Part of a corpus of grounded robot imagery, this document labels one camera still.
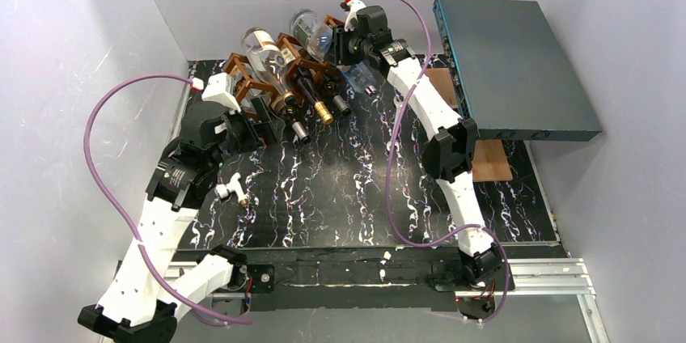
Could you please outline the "clear bottle silver cap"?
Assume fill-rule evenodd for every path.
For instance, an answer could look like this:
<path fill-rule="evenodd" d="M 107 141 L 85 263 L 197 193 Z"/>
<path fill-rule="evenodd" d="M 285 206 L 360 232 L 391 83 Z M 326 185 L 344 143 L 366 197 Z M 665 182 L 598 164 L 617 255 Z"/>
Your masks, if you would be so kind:
<path fill-rule="evenodd" d="M 341 38 L 335 35 L 336 25 L 332 28 L 311 9 L 296 11 L 289 27 L 294 38 L 319 62 L 329 62 L 335 66 L 352 66 L 360 62 L 350 51 L 342 52 L 337 47 L 337 41 Z"/>

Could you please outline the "clear bottle white gold label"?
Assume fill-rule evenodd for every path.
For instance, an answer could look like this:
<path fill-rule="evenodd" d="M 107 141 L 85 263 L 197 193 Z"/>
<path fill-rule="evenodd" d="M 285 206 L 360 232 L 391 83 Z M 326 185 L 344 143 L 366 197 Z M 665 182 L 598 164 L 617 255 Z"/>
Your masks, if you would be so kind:
<path fill-rule="evenodd" d="M 258 79 L 271 84 L 287 106 L 294 106 L 297 98 L 286 78 L 288 64 L 271 35 L 263 28 L 249 28 L 240 44 Z"/>

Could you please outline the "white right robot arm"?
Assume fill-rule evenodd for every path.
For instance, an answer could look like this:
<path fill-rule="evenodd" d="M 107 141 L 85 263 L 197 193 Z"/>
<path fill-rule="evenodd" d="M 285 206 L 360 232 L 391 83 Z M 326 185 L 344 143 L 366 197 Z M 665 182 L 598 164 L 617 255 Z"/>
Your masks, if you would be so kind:
<path fill-rule="evenodd" d="M 326 58 L 339 66 L 365 62 L 402 95 L 400 113 L 411 109 L 428 138 L 421 165 L 447 201 L 455 229 L 431 243 L 458 241 L 460 266 L 434 275 L 439 285 L 490 284 L 506 267 L 495 237 L 486 230 L 473 185 L 473 159 L 478 136 L 474 120 L 457 113 L 438 93 L 406 40 L 396 39 L 381 6 L 361 0 L 341 4 L 347 17 L 333 29 Z"/>

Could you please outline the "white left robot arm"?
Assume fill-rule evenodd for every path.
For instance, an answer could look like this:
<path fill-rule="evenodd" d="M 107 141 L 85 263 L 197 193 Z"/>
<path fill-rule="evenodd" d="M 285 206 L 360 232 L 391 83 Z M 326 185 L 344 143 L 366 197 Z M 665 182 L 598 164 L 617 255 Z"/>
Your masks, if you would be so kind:
<path fill-rule="evenodd" d="M 208 192 L 245 201 L 239 177 L 221 185 L 218 172 L 231 155 L 262 146 L 263 129 L 233 95 L 212 95 L 187 109 L 146 188 L 142 216 L 127 220 L 133 239 L 125 258 L 100 300 L 80 311 L 81 326 L 115 342 L 169 342 L 180 319 L 230 283 L 245 257 L 225 246 L 173 282 L 163 276 Z"/>

